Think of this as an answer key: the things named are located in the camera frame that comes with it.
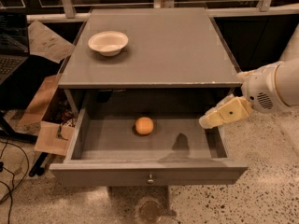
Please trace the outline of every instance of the drawer front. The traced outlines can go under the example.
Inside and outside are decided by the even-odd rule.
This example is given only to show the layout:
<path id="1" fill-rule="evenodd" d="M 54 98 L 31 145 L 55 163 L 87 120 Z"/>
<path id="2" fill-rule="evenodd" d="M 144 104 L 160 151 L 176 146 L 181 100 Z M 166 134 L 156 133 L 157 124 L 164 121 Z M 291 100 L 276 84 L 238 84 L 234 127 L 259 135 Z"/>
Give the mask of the drawer front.
<path id="1" fill-rule="evenodd" d="M 50 169 L 66 187 L 92 186 L 168 186 L 234 184 L 245 172 L 243 168 L 205 169 L 85 169 L 84 165 L 52 164 Z"/>

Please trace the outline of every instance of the speckled floor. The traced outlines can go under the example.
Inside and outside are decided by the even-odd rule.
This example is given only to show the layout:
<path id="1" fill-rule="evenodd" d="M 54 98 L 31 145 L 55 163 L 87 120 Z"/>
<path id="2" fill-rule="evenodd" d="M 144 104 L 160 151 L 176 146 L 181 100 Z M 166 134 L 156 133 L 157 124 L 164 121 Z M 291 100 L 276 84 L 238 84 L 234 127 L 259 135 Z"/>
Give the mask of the speckled floor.
<path id="1" fill-rule="evenodd" d="M 20 114 L 9 113 L 12 125 Z M 299 108 L 225 125 L 235 160 L 249 169 L 230 186 L 64 188 L 50 172 L 29 177 L 13 193 L 10 223 L 299 223 Z M 23 127 L 34 133 L 36 127 Z M 33 146 L 20 145 L 30 166 Z M 0 144 L 0 151 L 5 145 Z M 1 161 L 17 184 L 26 169 L 20 150 L 7 146 Z M 11 185 L 5 170 L 0 180 Z M 0 184 L 0 193 L 6 188 Z M 10 200 L 0 205 L 7 223 Z"/>

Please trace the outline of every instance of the gray cabinet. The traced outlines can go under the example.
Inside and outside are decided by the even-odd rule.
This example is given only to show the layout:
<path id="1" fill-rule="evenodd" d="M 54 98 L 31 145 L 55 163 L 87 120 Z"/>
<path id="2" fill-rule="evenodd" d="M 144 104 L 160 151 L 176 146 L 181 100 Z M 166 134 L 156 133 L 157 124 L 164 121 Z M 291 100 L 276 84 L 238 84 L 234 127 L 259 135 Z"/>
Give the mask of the gray cabinet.
<path id="1" fill-rule="evenodd" d="M 87 46 L 101 30 L 123 31 L 128 46 L 105 58 Z M 247 169 L 234 161 L 223 129 L 198 119 L 240 86 L 204 9 L 96 9 L 59 86 L 78 112 L 63 163 L 66 186 L 231 184 Z M 136 119 L 154 122 L 149 135 Z"/>

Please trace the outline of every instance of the black cable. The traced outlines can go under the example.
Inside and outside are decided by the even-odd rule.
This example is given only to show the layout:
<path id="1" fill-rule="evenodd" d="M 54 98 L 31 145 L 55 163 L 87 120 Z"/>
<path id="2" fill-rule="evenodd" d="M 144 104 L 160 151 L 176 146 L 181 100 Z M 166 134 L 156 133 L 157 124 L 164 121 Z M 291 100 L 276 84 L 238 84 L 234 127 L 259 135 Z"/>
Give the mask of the black cable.
<path id="1" fill-rule="evenodd" d="M 28 159 L 27 154 L 21 147 L 15 145 L 15 144 L 9 143 L 8 140 L 6 142 L 0 140 L 0 143 L 17 147 L 18 149 L 20 149 L 23 152 L 23 154 L 25 155 L 26 161 L 27 161 L 27 169 L 26 169 L 24 176 L 21 178 L 20 182 L 9 193 L 7 193 L 6 195 L 3 196 L 3 198 L 0 200 L 0 204 L 2 204 L 9 197 L 9 195 L 12 194 L 18 188 L 18 186 L 21 184 L 21 182 L 27 176 L 27 174 L 29 172 L 29 159 Z"/>
<path id="2" fill-rule="evenodd" d="M 12 173 L 11 171 L 9 171 L 6 167 L 3 167 L 3 169 L 12 175 L 11 183 L 12 183 L 12 188 L 14 189 L 15 188 L 15 174 Z"/>
<path id="3" fill-rule="evenodd" d="M 12 191 L 6 183 L 4 183 L 2 181 L 0 181 L 0 183 L 2 183 L 3 185 L 5 185 L 7 187 L 8 194 L 9 194 L 9 197 L 10 197 L 10 207 L 9 207 L 9 211 L 8 211 L 8 220 L 7 220 L 7 224 L 9 224 L 10 223 L 11 210 L 12 210 L 12 204 L 13 204 Z"/>
<path id="4" fill-rule="evenodd" d="M 2 158 L 2 155 L 3 155 L 4 150 L 7 148 L 8 140 L 7 140 L 6 142 L 1 141 L 1 143 L 6 143 L 6 144 L 5 144 L 5 146 L 3 147 L 3 149 L 1 150 L 0 159 Z"/>

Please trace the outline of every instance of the orange ball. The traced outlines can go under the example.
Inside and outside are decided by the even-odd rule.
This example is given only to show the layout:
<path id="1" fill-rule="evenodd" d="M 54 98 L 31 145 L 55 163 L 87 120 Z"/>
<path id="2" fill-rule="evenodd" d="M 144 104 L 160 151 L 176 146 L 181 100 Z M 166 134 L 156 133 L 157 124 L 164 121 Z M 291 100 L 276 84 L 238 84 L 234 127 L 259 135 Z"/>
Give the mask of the orange ball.
<path id="1" fill-rule="evenodd" d="M 153 131 L 153 121 L 149 117 L 141 117 L 135 122 L 135 129 L 139 134 L 146 135 Z"/>

